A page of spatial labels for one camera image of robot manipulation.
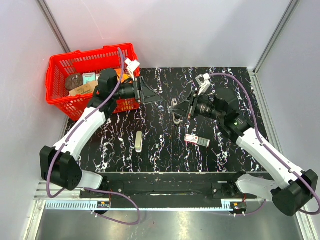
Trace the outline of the beige stapler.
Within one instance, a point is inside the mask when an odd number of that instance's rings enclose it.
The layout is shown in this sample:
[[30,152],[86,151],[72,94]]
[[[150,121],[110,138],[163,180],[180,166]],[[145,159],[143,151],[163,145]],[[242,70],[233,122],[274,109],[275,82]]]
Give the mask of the beige stapler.
[[173,109],[178,104],[176,98],[171,99],[171,106],[168,107],[168,112],[172,114],[173,123],[179,125],[181,123],[180,116],[176,113],[176,110]]
[[137,153],[142,152],[143,145],[143,133],[142,131],[137,131],[135,136],[135,150]]

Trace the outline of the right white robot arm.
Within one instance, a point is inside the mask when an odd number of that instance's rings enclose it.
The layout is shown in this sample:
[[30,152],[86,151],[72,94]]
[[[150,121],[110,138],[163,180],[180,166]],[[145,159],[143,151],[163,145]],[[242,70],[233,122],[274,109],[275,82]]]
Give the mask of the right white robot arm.
[[249,153],[271,175],[272,180],[265,180],[240,174],[227,186],[231,197],[255,195],[272,201],[281,213],[292,217],[316,196],[318,175],[311,169],[302,170],[266,141],[258,128],[240,113],[238,98],[232,90],[218,89],[213,98],[194,91],[169,111],[186,119],[202,116],[215,120],[224,137]]

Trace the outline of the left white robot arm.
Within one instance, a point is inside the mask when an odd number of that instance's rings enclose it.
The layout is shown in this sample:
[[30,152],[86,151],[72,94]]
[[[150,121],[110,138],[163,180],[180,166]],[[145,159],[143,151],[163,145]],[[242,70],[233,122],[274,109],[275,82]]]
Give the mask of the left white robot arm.
[[80,119],[54,146],[44,146],[40,153],[41,178],[64,190],[91,188],[98,198],[107,195],[108,185],[95,172],[82,170],[77,160],[93,134],[105,124],[117,108],[117,100],[134,98],[138,103],[160,102],[162,97],[151,89],[142,76],[121,82],[113,68],[100,72],[93,96]]

